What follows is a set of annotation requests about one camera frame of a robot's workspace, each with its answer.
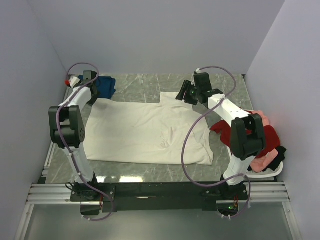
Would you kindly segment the white t shirt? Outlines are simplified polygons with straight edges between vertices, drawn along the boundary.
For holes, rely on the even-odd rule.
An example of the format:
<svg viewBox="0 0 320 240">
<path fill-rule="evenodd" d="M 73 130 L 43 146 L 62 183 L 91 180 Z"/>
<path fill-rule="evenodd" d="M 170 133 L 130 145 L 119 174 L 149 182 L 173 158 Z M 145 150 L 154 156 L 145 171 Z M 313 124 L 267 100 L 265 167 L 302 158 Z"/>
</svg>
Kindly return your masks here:
<svg viewBox="0 0 320 240">
<path fill-rule="evenodd" d="M 98 99 L 91 108 L 84 151 L 88 160 L 136 164 L 211 165 L 210 129 L 177 93 L 162 92 L 159 103 Z"/>
</svg>

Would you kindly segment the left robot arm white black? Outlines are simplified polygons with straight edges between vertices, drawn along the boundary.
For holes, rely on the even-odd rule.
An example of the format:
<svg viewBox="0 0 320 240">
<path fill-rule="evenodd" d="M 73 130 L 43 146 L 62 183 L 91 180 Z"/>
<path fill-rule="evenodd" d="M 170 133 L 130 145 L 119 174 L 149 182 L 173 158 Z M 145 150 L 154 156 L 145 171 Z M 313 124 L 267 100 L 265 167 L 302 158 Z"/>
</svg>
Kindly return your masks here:
<svg viewBox="0 0 320 240">
<path fill-rule="evenodd" d="M 50 138 L 67 156 L 74 173 L 74 183 L 71 187 L 71 201 L 89 202 L 100 195 L 98 180 L 89 165 L 85 150 L 85 125 L 81 111 L 88 103 L 97 99 L 98 90 L 95 80 L 99 74 L 95 71 L 84 71 L 82 79 L 71 76 L 67 81 L 72 92 L 58 106 L 48 110 Z"/>
</svg>

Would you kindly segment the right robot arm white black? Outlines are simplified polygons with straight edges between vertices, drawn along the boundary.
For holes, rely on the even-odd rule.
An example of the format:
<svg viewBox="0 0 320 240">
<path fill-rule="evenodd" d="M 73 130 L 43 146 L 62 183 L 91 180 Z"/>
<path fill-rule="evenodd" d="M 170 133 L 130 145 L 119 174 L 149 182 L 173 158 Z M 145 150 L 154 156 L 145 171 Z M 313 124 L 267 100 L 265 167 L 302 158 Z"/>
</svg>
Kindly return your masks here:
<svg viewBox="0 0 320 240">
<path fill-rule="evenodd" d="M 210 185 L 218 188 L 222 198 L 230 200 L 241 193 L 250 164 L 267 145 L 262 117 L 242 110 L 227 98 L 227 94 L 213 89 L 208 73 L 196 73 L 193 78 L 194 81 L 183 82 L 176 99 L 206 106 L 208 114 L 215 112 L 230 127 L 230 162 L 220 181 Z"/>
</svg>

